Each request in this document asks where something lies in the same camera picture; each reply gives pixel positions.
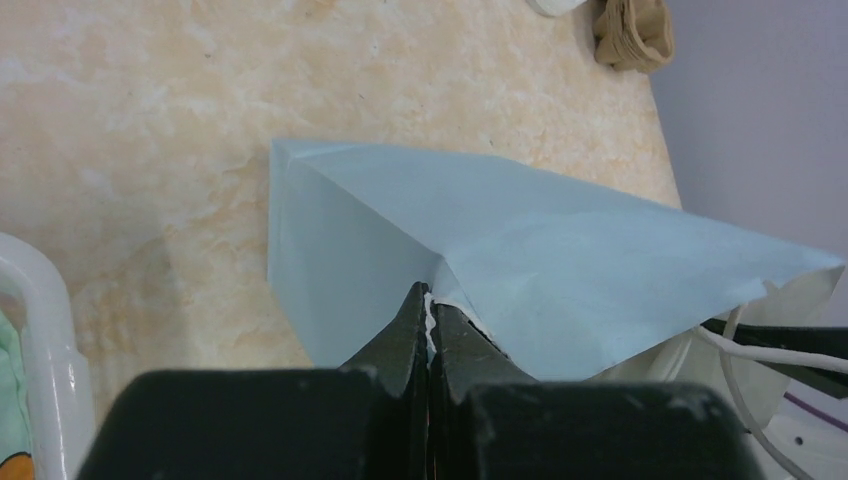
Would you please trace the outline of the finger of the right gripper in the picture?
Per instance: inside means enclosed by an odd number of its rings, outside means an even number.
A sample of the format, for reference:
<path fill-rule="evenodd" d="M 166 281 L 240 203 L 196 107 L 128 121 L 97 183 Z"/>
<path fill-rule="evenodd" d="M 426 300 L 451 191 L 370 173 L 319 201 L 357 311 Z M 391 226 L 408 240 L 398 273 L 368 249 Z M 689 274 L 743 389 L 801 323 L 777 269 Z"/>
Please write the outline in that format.
<path fill-rule="evenodd" d="M 733 340 L 741 345 L 778 348 L 847 359 L 846 327 L 779 327 L 739 325 Z M 847 375 L 806 366 L 762 365 L 830 397 L 847 398 Z"/>

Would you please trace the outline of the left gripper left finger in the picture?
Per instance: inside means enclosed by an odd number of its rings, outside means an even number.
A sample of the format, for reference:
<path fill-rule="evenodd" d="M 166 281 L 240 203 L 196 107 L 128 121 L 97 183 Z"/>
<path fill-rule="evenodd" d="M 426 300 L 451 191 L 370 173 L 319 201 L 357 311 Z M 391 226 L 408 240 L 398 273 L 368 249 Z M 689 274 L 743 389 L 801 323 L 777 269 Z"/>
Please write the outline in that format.
<path fill-rule="evenodd" d="M 160 370 L 118 396 L 82 479 L 424 479 L 428 286 L 337 368 Z"/>

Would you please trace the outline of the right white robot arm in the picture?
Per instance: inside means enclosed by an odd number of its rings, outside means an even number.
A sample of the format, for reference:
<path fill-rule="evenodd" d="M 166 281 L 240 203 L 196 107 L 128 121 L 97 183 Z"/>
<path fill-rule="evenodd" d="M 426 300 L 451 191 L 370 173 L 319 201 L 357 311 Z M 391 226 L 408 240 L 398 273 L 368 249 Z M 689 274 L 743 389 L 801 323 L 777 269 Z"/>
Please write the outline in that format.
<path fill-rule="evenodd" d="M 732 403 L 747 431 L 758 444 L 760 457 L 768 456 L 772 478 L 780 469 L 788 479 L 845 479 L 847 477 L 847 423 L 786 394 L 792 405 L 830 425 L 831 430 L 778 416 L 764 427 L 757 422 L 733 373 L 733 358 L 751 360 L 837 400 L 847 399 L 847 329 L 845 327 L 781 327 L 733 325 L 709 319 L 698 336 L 716 347 Z"/>

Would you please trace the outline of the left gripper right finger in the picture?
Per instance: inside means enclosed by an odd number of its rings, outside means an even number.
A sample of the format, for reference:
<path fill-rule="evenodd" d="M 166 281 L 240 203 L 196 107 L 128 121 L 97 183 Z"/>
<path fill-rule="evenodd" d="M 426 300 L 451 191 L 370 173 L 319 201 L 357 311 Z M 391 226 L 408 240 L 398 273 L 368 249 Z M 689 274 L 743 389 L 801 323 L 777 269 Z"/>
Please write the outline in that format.
<path fill-rule="evenodd" d="M 730 406 L 690 383 L 551 382 L 457 308 L 431 332 L 433 479 L 759 479 Z"/>

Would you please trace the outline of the light blue paper bag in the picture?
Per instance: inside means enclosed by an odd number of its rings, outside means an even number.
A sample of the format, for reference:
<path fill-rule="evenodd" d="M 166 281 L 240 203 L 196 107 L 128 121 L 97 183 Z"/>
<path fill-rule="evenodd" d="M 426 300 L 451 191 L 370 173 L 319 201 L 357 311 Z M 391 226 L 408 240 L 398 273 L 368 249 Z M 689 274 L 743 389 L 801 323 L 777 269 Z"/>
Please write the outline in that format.
<path fill-rule="evenodd" d="M 508 159 L 277 139 L 267 278 L 307 355 L 341 366 L 428 286 L 540 381 L 690 383 L 732 403 L 718 349 L 733 325 L 815 327 L 844 269 L 826 252 Z M 733 358 L 753 413 L 777 373 Z"/>

